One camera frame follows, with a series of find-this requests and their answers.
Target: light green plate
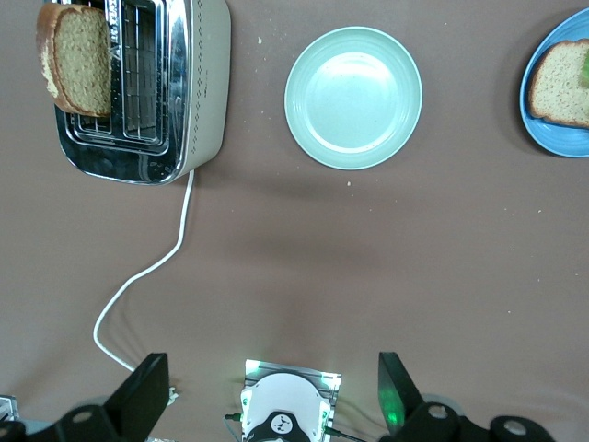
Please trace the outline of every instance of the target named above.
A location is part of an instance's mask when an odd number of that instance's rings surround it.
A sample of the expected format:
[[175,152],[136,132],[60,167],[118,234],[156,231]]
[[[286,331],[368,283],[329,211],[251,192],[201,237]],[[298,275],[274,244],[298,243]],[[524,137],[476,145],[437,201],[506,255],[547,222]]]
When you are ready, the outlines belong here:
[[422,110],[422,82],[410,54],[386,33],[336,29],[294,63],[284,108],[294,139],[316,161],[366,169],[409,140]]

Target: bread slice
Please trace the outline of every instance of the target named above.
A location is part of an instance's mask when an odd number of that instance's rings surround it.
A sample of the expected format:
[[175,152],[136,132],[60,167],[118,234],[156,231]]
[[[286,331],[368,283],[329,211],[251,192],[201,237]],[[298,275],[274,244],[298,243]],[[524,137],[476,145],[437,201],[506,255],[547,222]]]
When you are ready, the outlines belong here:
[[62,110],[110,114],[110,36],[104,11],[46,3],[37,18],[37,51],[47,90]]
[[589,87],[581,75],[588,52],[589,39],[561,41],[546,51],[528,92],[534,117],[589,128]]

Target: cord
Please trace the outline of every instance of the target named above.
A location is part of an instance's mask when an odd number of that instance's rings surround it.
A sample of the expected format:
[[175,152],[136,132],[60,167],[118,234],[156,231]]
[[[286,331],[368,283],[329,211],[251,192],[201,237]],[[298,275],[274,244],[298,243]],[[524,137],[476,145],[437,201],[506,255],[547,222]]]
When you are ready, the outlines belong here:
[[342,433],[341,431],[338,431],[335,428],[331,428],[330,426],[326,426],[324,429],[326,435],[342,437],[344,439],[353,440],[354,442],[366,442],[365,440],[359,439],[358,437],[346,435],[345,433]]
[[231,436],[233,436],[233,438],[236,440],[236,442],[241,442],[241,439],[239,437],[237,437],[236,432],[233,431],[233,428],[231,428],[231,426],[229,425],[229,420],[239,421],[240,419],[241,419],[240,413],[226,414],[225,417],[223,418],[223,424],[225,424],[225,427],[227,428],[227,430],[229,430],[229,433],[231,433]]
[[[182,241],[184,240],[184,230],[186,228],[186,217],[187,217],[187,214],[188,214],[188,205],[189,205],[189,202],[191,200],[192,184],[193,183],[194,183],[194,170],[191,170],[189,172],[189,175],[188,175],[188,182],[186,183],[186,191],[184,193],[184,202],[182,203],[182,212],[180,214],[180,226],[179,226],[179,233],[178,233],[178,242],[176,243],[176,245],[174,246],[174,248],[172,250],[170,250],[167,253],[167,255],[164,256],[161,260],[159,260],[155,264],[152,264],[150,267],[146,268],[142,272],[140,272],[138,274],[135,274],[134,276],[132,276],[131,278],[129,278],[121,286],[121,288],[119,289],[119,291],[117,293],[115,293],[114,296],[110,299],[110,301],[106,305],[106,307],[104,309],[102,309],[102,312],[100,313],[100,315],[98,316],[98,319],[96,320],[96,323],[94,324],[94,333],[93,333],[94,334],[94,343],[108,357],[110,357],[115,362],[119,363],[120,365],[124,366],[129,371],[134,371],[135,368],[131,364],[125,362],[122,358],[116,356],[111,350],[109,350],[100,341],[100,338],[98,336],[98,332],[100,331],[100,326],[102,325],[102,321],[104,320],[104,318],[107,316],[107,313],[109,313],[109,311],[112,308],[112,306],[114,306],[114,304],[119,300],[119,298],[122,296],[122,294],[125,292],[125,290],[129,287],[129,285],[131,285],[132,283],[134,283],[138,279],[143,278],[147,274],[153,272],[155,269],[157,269],[162,264],[164,264],[165,262],[167,262],[167,260],[169,260],[172,256],[174,256],[174,254],[176,254],[176,252],[179,250],[180,246],[182,245]],[[174,400],[176,400],[177,397],[178,397],[178,394],[174,392],[174,388],[170,388],[170,398],[169,398],[168,405],[170,405],[170,403],[172,403]]]

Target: plate rim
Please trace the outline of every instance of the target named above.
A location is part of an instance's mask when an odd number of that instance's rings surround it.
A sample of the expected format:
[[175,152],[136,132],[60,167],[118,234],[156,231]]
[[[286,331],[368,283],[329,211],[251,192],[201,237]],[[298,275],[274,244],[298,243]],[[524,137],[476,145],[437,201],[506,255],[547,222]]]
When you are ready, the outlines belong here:
[[[407,56],[407,58],[410,61],[410,67],[411,67],[411,74],[415,75],[416,79],[417,79],[417,85],[418,87],[418,92],[419,92],[419,103],[418,103],[418,108],[417,108],[417,112],[415,115],[415,121],[412,122],[411,127],[410,127],[410,131],[409,134],[407,135],[407,138],[399,145],[398,148],[394,149],[390,154],[386,155],[383,158],[380,158],[378,161],[370,161],[370,162],[366,162],[366,164],[362,164],[359,166],[346,166],[346,165],[342,165],[342,164],[334,164],[334,162],[329,162],[329,161],[324,161],[320,158],[317,158],[312,150],[309,150],[307,147],[304,146],[305,143],[302,143],[299,138],[297,138],[297,136],[295,135],[295,131],[293,130],[293,126],[291,124],[291,119],[293,118],[292,116],[290,116],[290,112],[289,112],[289,103],[287,100],[287,97],[289,95],[289,90],[290,90],[290,86],[292,84],[292,79],[293,76],[295,75],[295,72],[297,70],[297,67],[300,65],[301,60],[303,60],[305,58],[305,56],[313,51],[314,47],[316,47],[317,44],[319,44],[322,40],[328,38],[329,36],[333,35],[333,34],[337,34],[337,33],[343,33],[343,32],[349,32],[349,31],[355,31],[355,30],[361,30],[361,31],[367,31],[369,33],[373,33],[373,34],[378,34],[384,38],[386,38],[388,41],[390,41],[391,44],[399,47],[404,54]],[[366,27],[366,26],[346,26],[343,28],[337,28],[337,29],[332,29],[322,35],[320,35],[319,37],[317,37],[316,39],[314,39],[313,41],[311,41],[306,47],[305,49],[299,54],[299,56],[296,58],[296,60],[294,61],[293,67],[290,70],[290,73],[288,75],[288,78],[286,79],[286,86],[284,88],[284,114],[286,117],[286,122],[289,128],[289,131],[292,135],[292,137],[294,138],[294,140],[296,141],[296,143],[299,145],[299,147],[301,149],[303,149],[303,151],[309,155],[311,158],[313,158],[315,161],[317,161],[319,164],[322,164],[324,166],[333,168],[333,169],[339,169],[339,170],[361,170],[361,169],[369,169],[369,168],[373,168],[381,163],[384,163],[385,161],[389,160],[391,157],[393,157],[395,154],[397,154],[397,152],[405,145],[409,142],[411,136],[413,135],[413,132],[415,132],[415,128],[417,127],[417,124],[419,122],[419,119],[422,115],[422,105],[423,105],[423,83],[422,83],[422,76],[420,74],[419,68],[417,66],[417,64],[415,63],[415,60],[413,59],[413,57],[411,56],[410,52],[407,50],[407,48],[397,39],[395,39],[394,37],[392,37],[391,35],[387,34],[386,32],[384,32],[383,30],[380,29],[376,29],[376,28],[370,28],[370,27]]]
[[[554,37],[554,34],[556,34],[560,29],[562,29],[564,26],[566,26],[569,22],[574,21],[578,16],[581,16],[581,15],[587,14],[587,13],[589,13],[589,7],[581,9],[581,10],[575,12],[574,14],[572,14],[571,16],[565,18],[564,20],[561,21],[561,23],[559,23],[557,26],[555,26],[551,32],[549,32],[549,34],[542,40],[541,43],[539,43],[536,50],[534,51],[534,53],[530,57],[530,60],[528,61],[527,66],[525,67],[525,71],[522,76],[522,82],[521,82],[520,89],[519,89],[519,109],[520,109],[522,121],[524,123],[524,126],[525,126],[527,132],[534,139],[534,141],[536,141],[536,143],[538,143],[538,145],[540,145],[541,147],[545,148],[549,152],[551,152],[555,155],[558,155],[560,157],[569,157],[569,158],[589,157],[589,149],[587,150],[586,154],[580,154],[580,155],[579,154],[571,154],[571,153],[563,153],[562,150],[559,150],[557,147],[553,147],[551,144],[542,142],[537,138],[536,134],[533,132],[532,128],[528,124],[528,121],[531,119],[531,117],[528,116],[529,112],[527,111],[527,108],[526,108],[527,84],[529,82],[532,69],[536,65],[537,61],[542,57],[542,55],[544,55],[544,53],[552,45],[557,44],[560,41],[565,41],[567,39],[565,38],[565,39],[554,41],[552,44],[550,44],[546,48],[543,48],[543,46],[545,46],[547,44],[547,42]],[[559,126],[559,127],[562,127],[565,130],[569,129],[566,126]]]

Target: slice of bread in toaster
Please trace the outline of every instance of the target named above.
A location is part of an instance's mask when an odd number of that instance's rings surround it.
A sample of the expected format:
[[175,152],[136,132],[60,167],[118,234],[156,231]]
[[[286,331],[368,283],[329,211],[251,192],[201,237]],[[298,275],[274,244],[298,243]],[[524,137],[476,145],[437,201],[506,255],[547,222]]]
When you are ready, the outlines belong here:
[[37,51],[47,90],[62,110],[110,114],[110,37],[104,11],[46,3],[37,18]]

